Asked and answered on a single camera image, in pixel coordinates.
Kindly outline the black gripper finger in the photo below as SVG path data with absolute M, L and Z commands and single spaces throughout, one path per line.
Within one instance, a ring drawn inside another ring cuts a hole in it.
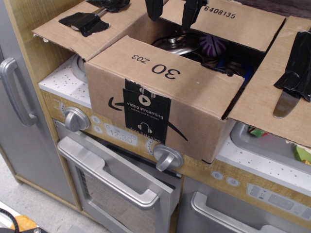
M 163 0 L 145 0 L 148 17 L 152 21 L 156 21 L 163 13 Z
M 186 0 L 181 25 L 183 31 L 189 29 L 191 25 L 196 22 L 201 8 L 206 5 L 206 0 Z

